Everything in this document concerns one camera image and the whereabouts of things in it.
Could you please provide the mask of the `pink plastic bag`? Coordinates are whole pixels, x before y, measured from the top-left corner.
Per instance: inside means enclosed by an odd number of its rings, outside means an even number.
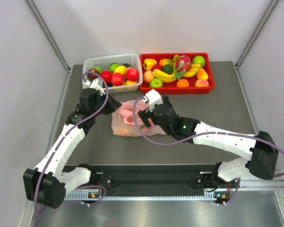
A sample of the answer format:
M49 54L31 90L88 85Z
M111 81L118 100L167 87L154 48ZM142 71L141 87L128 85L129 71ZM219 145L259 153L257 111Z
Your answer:
M135 126L133 118L133 105L134 100L123 102L121 107L112 113L112 131L114 135L123 137L139 137L141 134ZM150 120L151 127L147 128L143 121L140 119L138 112L149 107L148 104L139 100L135 108L135 116L138 126L143 134L146 136L165 135L164 130L157 125L154 125Z

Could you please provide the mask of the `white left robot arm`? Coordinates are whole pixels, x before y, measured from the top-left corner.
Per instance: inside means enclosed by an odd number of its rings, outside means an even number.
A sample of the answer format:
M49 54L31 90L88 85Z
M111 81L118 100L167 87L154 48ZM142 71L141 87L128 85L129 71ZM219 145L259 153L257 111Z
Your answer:
M95 124L95 118L100 114L112 114L121 105L109 94L95 88L81 92L79 103L68 116L57 141L34 169L28 168L23 174L29 201L56 209L68 193L83 185L91 188L97 184L96 171L89 165L80 164L68 173L63 170L75 148Z

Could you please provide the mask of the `pink dragon fruit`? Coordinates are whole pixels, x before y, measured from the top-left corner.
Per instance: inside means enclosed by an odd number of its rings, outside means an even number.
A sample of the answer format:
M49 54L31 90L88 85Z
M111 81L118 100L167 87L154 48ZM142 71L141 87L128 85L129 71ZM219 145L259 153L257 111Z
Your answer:
M181 79L182 76L191 69L191 64L191 59L187 55L174 55L172 61L174 78Z

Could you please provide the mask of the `red plastic tray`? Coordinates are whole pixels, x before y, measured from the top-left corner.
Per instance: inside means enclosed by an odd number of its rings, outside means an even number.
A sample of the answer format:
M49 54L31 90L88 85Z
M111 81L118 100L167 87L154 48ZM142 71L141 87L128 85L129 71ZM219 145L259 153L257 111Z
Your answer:
M143 64L144 60L147 58L155 59L157 61L165 58L171 58L175 55L175 53L143 53L140 55L141 64ZM205 66L203 69L209 76L208 87L195 87L195 82L197 79L195 76L192 78L187 78L186 80L189 82L189 87L176 87L177 81L171 83L163 83L163 87L155 88L160 94L208 94L215 88L215 81L213 77L212 68L209 61L209 56L205 52L196 52L196 53L179 53L179 55L187 55L191 59L200 55L205 58Z

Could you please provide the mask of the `red apple left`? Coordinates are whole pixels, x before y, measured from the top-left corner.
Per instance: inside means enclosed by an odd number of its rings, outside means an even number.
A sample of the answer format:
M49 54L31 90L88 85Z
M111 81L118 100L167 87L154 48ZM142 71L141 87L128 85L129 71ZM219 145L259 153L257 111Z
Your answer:
M100 76L104 79L107 84L111 84L113 73L108 70L103 70Z

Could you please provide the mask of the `green apple in tray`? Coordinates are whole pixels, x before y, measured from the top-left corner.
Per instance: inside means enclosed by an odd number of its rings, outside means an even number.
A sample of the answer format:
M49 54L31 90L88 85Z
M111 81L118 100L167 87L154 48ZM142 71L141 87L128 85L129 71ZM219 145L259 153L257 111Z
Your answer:
M150 81L149 87L151 87L151 88L163 87L163 81L159 78L154 78Z

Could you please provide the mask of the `yellow banana bunch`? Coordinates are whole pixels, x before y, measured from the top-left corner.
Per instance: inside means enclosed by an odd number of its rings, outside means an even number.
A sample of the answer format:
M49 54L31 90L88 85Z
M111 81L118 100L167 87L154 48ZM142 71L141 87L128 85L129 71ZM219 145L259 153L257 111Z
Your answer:
M164 83L171 83L175 80L180 80L182 78L191 78L193 77L201 68L200 64L191 64L191 68L185 72L184 74L177 76L176 75L176 69L171 64L167 64L164 67L168 67L168 70L171 72L171 74L166 73L163 70L154 69L152 71L152 74L155 78L160 79Z

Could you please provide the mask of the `yellow lemon in basket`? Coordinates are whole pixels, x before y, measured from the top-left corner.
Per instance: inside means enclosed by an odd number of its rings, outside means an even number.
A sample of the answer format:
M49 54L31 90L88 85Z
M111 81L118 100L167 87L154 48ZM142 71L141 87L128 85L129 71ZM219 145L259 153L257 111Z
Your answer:
M115 73L119 73L119 74L122 74L122 75L125 75L125 73L126 73L126 67L124 66L124 65L120 65L120 66L118 66L118 67L116 67L115 68L115 70L114 70L114 74Z

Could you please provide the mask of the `dark green lime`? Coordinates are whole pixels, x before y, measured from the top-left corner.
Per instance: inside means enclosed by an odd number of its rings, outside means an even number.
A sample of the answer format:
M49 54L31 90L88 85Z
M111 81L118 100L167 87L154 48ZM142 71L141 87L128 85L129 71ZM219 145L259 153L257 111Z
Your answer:
M163 71L164 73L166 73L166 74L171 75L171 74L173 74L173 72L174 72L174 68L173 68L172 65L166 64L166 65L162 68L162 71Z

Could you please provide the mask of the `peach right in tray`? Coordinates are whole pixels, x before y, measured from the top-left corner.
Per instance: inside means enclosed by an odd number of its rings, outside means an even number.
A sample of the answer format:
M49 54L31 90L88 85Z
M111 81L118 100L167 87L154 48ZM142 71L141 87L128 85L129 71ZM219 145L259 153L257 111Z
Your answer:
M198 79L195 82L195 87L209 87L209 82L206 79Z

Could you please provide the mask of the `red strawberry in tray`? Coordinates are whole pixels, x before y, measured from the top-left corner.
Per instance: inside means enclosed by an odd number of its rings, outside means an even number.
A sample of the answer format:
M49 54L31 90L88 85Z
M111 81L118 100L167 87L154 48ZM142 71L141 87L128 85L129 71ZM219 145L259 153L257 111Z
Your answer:
M159 64L156 64L156 65L154 65L153 67L152 67L152 71L154 71L154 70L156 70L156 69L158 69L158 70L162 70L162 66L160 66Z

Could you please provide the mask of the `red apple right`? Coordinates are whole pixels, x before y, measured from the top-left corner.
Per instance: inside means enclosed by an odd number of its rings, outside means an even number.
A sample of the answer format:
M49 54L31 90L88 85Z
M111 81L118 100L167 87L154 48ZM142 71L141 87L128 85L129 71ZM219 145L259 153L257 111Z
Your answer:
M130 67L127 69L125 77L127 80L130 80L130 81L138 81L139 71L134 67Z

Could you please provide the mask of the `yellow bell pepper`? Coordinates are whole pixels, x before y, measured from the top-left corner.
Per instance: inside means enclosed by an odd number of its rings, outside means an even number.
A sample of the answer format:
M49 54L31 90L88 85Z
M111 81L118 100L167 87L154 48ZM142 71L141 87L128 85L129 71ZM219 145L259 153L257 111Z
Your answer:
M143 61L143 68L145 70L151 70L153 68L154 65L156 65L158 62L155 59L144 59Z

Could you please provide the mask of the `orange yellow mango right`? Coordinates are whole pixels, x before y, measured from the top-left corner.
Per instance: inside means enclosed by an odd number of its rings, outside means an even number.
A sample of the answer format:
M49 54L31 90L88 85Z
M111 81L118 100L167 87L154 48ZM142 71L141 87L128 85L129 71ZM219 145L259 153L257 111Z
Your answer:
M203 69L203 68L200 68L198 70L198 72L196 73L196 78L199 80L199 79L204 79L204 80L208 80L209 76L207 74L207 72Z

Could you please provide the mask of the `large green apple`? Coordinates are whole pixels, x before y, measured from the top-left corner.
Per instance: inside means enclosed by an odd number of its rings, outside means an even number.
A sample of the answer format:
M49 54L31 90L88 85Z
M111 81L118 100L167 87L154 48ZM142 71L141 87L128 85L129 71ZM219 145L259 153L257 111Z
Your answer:
M192 59L193 64L199 64L201 68L203 68L206 64L206 60L203 56L198 55Z

